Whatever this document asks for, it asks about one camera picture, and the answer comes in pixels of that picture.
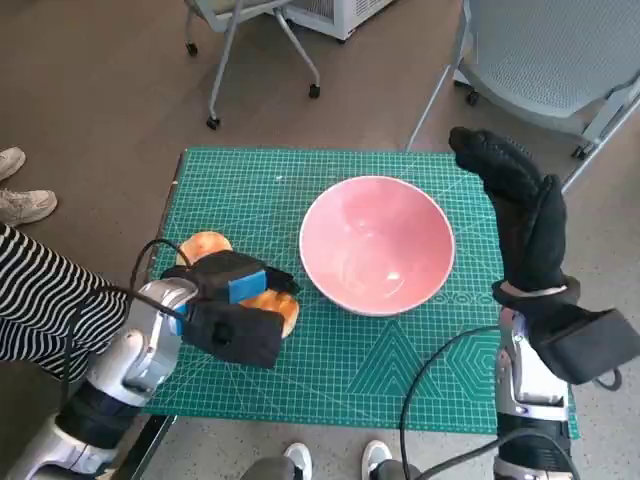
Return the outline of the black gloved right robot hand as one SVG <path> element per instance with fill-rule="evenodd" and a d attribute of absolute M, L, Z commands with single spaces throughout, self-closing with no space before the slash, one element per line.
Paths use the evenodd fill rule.
<path fill-rule="evenodd" d="M 541 173 L 521 147 L 488 130 L 454 127 L 449 145 L 493 205 L 503 281 L 528 294 L 564 288 L 567 212 L 559 177 Z"/>

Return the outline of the black left robot hand, blue tape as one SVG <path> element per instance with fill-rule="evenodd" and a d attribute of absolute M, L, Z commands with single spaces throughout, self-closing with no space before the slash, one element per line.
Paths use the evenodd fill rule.
<path fill-rule="evenodd" d="M 287 272 L 246 254 L 222 250 L 208 254 L 190 267 L 174 266 L 161 279 L 181 278 L 197 288 L 199 298 L 237 304 L 267 290 L 296 295 L 300 287 Z"/>

